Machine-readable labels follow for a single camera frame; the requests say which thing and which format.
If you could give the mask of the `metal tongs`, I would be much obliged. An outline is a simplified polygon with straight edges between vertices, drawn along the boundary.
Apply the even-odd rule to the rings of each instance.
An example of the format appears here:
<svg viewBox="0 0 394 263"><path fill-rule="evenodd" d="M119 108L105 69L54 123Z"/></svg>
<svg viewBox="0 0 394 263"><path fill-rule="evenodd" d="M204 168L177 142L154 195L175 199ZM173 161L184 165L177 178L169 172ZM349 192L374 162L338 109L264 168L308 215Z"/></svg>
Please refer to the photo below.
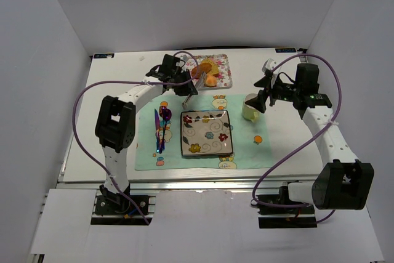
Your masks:
<svg viewBox="0 0 394 263"><path fill-rule="evenodd" d="M187 108L189 101L194 95L198 95L198 89L204 82L205 71L201 68L200 63L196 59L196 57L187 51L180 51L184 56L190 58L195 63L195 73L192 74L190 71L188 72L189 78L182 82L179 90L179 96L185 96L186 99L182 103L183 108Z"/></svg>

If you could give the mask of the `round orange bread roll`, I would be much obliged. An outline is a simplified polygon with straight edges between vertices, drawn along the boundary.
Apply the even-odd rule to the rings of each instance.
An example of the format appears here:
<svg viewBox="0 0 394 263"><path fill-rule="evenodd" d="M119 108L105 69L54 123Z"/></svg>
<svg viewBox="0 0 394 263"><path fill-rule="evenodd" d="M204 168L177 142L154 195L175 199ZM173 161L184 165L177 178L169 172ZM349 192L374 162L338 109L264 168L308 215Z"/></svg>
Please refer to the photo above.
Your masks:
<svg viewBox="0 0 394 263"><path fill-rule="evenodd" d="M217 78L214 75L207 74L206 79L204 81L204 85L206 87L216 87L217 85Z"/></svg>

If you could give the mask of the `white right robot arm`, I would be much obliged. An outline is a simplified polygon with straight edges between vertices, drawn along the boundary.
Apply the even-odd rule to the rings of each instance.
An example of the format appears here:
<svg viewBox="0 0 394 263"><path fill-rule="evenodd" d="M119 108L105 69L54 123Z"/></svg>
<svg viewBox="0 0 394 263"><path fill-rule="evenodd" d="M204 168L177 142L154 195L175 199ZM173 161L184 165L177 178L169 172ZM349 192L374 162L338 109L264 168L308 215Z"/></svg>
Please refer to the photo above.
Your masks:
<svg viewBox="0 0 394 263"><path fill-rule="evenodd" d="M363 163L352 152L336 125L336 111L328 96L320 94L319 68L315 64L300 63L295 79L284 83L279 78L277 63L268 59L262 71L264 77L254 85L260 89L256 97L246 105L261 113L267 109L266 102L274 105L277 100L290 102L309 128L318 148L323 169L314 181L287 182L279 189L276 201L256 203L271 208L303 208L361 210L374 177L370 163Z"/></svg>

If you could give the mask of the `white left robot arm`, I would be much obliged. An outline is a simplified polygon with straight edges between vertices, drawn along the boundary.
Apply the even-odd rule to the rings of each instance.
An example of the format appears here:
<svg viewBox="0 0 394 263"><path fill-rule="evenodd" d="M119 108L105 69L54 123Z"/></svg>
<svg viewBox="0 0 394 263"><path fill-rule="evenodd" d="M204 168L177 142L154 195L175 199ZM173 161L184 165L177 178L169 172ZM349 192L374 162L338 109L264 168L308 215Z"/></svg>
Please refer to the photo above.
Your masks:
<svg viewBox="0 0 394 263"><path fill-rule="evenodd" d="M135 137L136 115L148 102L169 89L177 96L198 94L190 72L181 66L181 59L166 54L162 63L145 75L143 82L117 97L103 98L95 127L108 171L100 187L103 196L118 202L129 194L126 154Z"/></svg>

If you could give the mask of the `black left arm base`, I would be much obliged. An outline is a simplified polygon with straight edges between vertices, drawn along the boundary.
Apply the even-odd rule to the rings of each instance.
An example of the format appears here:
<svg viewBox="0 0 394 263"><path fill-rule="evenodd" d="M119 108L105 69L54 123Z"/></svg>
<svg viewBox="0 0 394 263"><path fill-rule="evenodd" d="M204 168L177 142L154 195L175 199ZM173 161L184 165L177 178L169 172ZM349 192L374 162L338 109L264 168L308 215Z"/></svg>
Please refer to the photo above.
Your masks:
<svg viewBox="0 0 394 263"><path fill-rule="evenodd" d="M148 226L140 211L150 223L155 212L156 196L145 192L134 192L131 198L136 203L133 205L129 200L120 206L108 200L100 190L97 190L94 200L91 225L110 226Z"/></svg>

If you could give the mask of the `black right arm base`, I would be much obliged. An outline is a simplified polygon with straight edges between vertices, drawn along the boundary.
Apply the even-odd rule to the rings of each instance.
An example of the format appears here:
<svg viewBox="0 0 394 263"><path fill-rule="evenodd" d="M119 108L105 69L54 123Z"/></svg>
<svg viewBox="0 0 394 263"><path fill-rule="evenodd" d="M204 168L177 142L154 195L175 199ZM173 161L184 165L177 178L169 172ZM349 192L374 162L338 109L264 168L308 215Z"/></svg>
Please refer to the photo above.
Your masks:
<svg viewBox="0 0 394 263"><path fill-rule="evenodd" d="M312 229L317 228L315 209L313 206L301 207L301 202L291 201L288 188L280 186L276 194L257 195L260 202L270 206L257 204L260 229Z"/></svg>

